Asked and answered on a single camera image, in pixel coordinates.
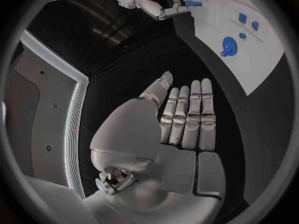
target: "white light strip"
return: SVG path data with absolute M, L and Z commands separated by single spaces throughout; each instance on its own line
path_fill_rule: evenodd
M 69 105 L 64 132 L 64 164 L 69 188 L 75 190 L 84 199 L 85 194 L 79 171 L 78 137 L 81 111 L 89 82 L 88 77 L 51 51 L 28 31 L 25 30 L 23 32 L 21 41 L 28 49 L 49 65 L 77 81 Z

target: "blue object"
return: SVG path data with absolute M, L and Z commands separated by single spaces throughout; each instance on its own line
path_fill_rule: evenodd
M 246 38 L 246 34 L 241 32 L 241 33 L 239 33 L 239 37 L 242 38 L 242 39 L 245 39 Z
M 259 29 L 259 22 L 258 21 L 253 21 L 251 23 L 251 26 L 253 29 L 255 29 L 256 31 Z
M 238 46 L 234 38 L 225 37 L 222 42 L 223 51 L 221 52 L 221 56 L 234 56 L 237 54 Z
M 242 23 L 246 23 L 247 15 L 244 13 L 239 13 L 239 21 Z
M 200 2 L 200 1 L 187 1 L 187 2 L 185 2 L 185 6 L 202 6 L 202 2 Z

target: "led light strip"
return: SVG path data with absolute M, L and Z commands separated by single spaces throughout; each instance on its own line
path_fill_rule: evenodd
M 69 105 L 64 132 L 64 163 L 69 188 L 75 190 L 84 199 L 85 194 L 82 187 L 78 161 L 78 137 L 81 111 L 89 82 L 88 77 L 60 58 L 28 31 L 25 30 L 23 32 L 21 41 L 49 65 L 77 81 Z

